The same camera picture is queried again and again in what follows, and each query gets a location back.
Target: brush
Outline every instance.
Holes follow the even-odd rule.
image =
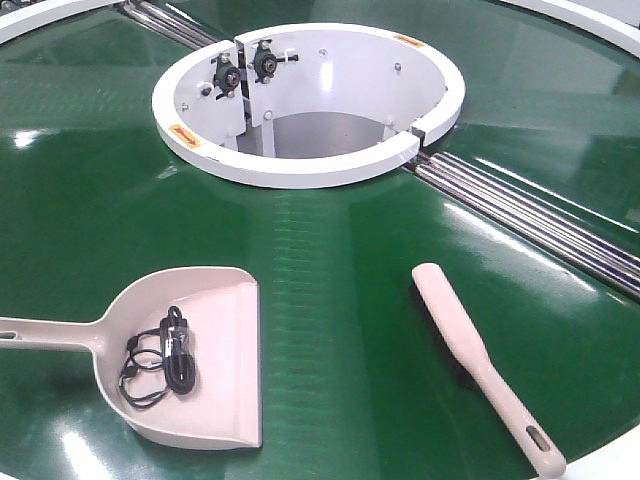
[[[471,374],[540,478],[558,478],[566,460],[524,404],[503,380],[484,342],[442,269],[423,263],[413,280],[453,356]]]

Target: sticker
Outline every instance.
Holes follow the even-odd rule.
[[[415,38],[407,37],[406,35],[396,35],[393,38],[397,38],[401,42],[408,43],[412,47],[417,47],[417,48],[424,47],[424,43],[422,43],[420,40],[416,40]]]
[[[196,148],[200,146],[200,140],[198,140],[191,131],[179,123],[171,125],[169,130],[171,130],[176,137],[186,143],[189,148]]]

